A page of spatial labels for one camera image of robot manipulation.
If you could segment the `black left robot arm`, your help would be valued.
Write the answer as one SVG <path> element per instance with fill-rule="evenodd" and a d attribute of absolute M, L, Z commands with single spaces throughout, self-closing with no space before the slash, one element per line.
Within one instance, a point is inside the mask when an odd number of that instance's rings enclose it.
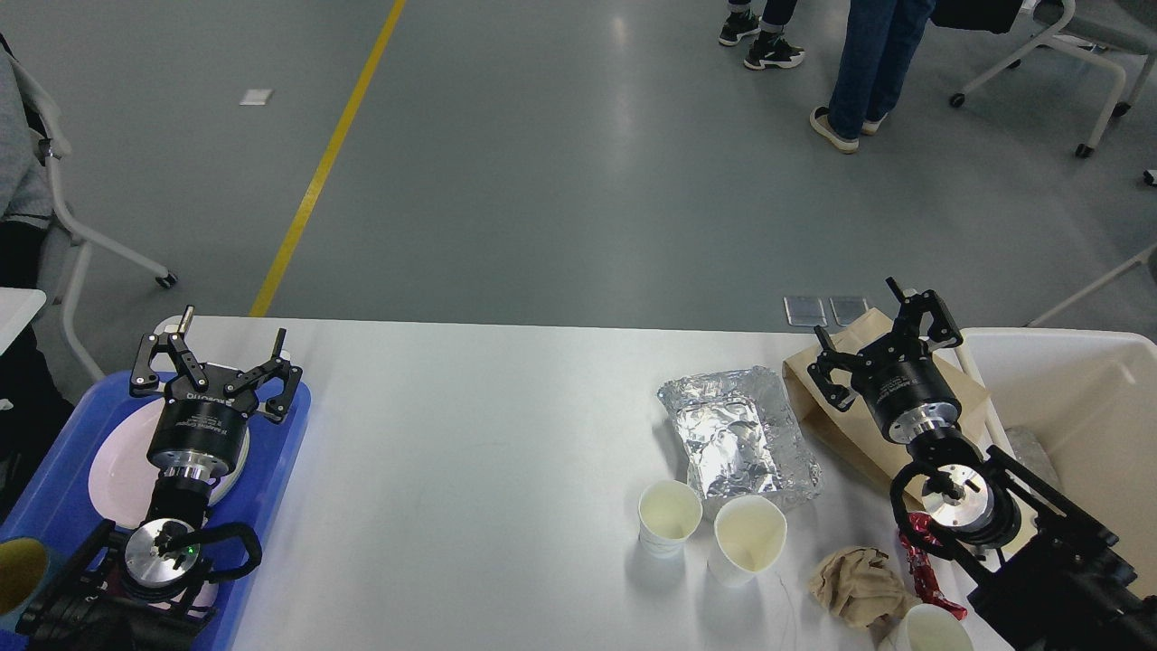
<path fill-rule="evenodd" d="M 230 646 L 311 395 L 285 330 L 242 371 L 197 358 L 191 324 L 94 384 L 5 519 L 3 543 L 46 552 L 5 650 Z"/>

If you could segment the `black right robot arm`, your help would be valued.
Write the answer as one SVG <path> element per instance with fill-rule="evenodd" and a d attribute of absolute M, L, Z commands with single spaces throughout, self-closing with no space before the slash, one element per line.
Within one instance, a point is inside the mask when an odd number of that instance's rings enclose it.
<path fill-rule="evenodd" d="M 935 291 L 886 284 L 899 302 L 891 328 L 840 352 L 816 325 L 806 375 L 835 410 L 861 397 L 880 436 L 908 451 L 889 486 L 900 534 L 960 565 L 973 611 L 1017 650 L 1152 650 L 1154 595 L 1133 593 L 1117 534 L 1012 454 L 966 439 L 934 362 L 964 341 L 955 318 Z"/>

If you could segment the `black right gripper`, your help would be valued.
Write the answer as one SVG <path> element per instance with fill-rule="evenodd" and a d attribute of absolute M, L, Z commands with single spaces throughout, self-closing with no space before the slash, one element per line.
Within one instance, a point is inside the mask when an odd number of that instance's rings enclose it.
<path fill-rule="evenodd" d="M 911 444 L 923 432 L 958 428 L 959 400 L 931 355 L 961 346 L 964 336 L 937 293 L 906 294 L 894 278 L 886 284 L 899 302 L 884 336 L 889 360 L 839 352 L 827 330 L 815 326 L 821 352 L 806 373 L 835 410 L 850 410 L 858 392 L 885 441 Z M 834 382 L 834 371 L 852 373 L 852 387 Z"/>

